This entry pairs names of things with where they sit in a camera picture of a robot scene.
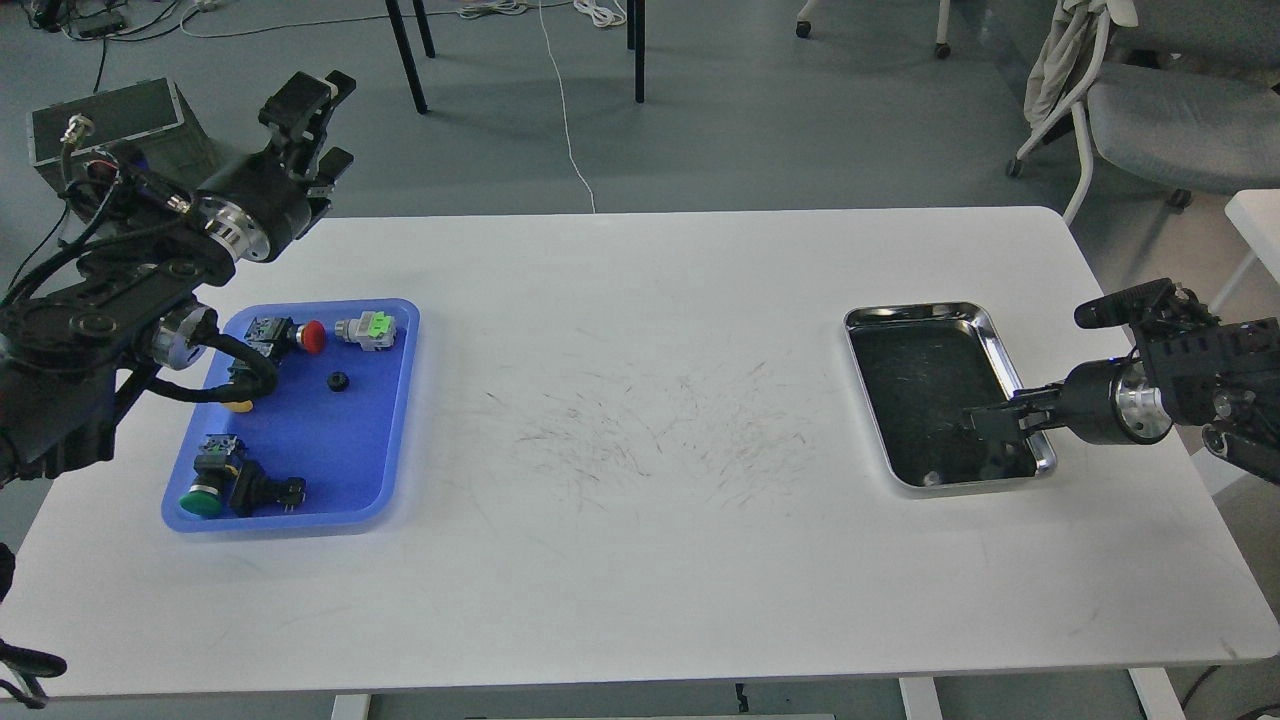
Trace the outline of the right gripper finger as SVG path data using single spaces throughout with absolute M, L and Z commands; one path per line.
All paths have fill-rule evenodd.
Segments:
M 983 441 L 1016 443 L 1061 427 L 1060 400 L 1061 386 L 1018 389 L 1001 404 L 963 410 L 963 427 Z

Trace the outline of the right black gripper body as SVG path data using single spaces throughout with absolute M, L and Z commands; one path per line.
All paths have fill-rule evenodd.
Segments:
M 1062 382 L 1062 424 L 1082 439 L 1153 445 L 1179 425 L 1204 428 L 1211 448 L 1277 447 L 1277 318 L 1224 323 L 1160 278 L 1076 306 L 1074 322 L 1125 325 L 1134 341 Z

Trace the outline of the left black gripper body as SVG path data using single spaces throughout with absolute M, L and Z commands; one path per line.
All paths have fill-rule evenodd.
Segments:
M 236 260 L 275 261 L 332 208 L 311 211 L 305 176 L 289 176 L 265 149 L 227 164 L 195 191 L 205 234 Z

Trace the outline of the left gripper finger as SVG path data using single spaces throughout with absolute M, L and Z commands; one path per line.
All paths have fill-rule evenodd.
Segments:
M 268 152 L 289 176 L 305 176 L 308 156 L 321 150 L 333 111 L 356 90 L 355 78 L 333 70 L 319 79 L 294 73 L 259 110 L 271 138 Z
M 315 150 L 305 167 L 306 202 L 311 211 L 326 211 L 337 181 L 353 164 L 355 156 L 340 147 L 329 147 L 323 155 Z

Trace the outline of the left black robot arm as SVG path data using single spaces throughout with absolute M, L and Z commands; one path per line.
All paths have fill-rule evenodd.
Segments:
M 198 184 L 165 176 L 177 151 L 127 135 L 108 95 L 36 113 L 36 135 L 61 128 L 60 195 L 84 228 L 3 297 L 4 482 L 113 459 L 145 392 L 219 404 L 276 388 L 274 365 L 195 292 L 238 261 L 275 261 L 326 215 L 353 160 L 325 147 L 326 127 L 355 90 L 338 70 L 296 73 L 259 113 L 268 145 Z

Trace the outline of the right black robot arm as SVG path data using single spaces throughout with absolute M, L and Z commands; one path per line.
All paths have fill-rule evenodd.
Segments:
M 1197 427 L 1212 456 L 1277 480 L 1276 319 L 1221 322 L 1193 291 L 1161 278 L 1082 304 L 1074 320 L 1083 329 L 1126 325 L 1134 348 L 969 407 L 963 424 L 987 441 L 1066 428 L 1091 445 L 1143 446 L 1172 427 Z

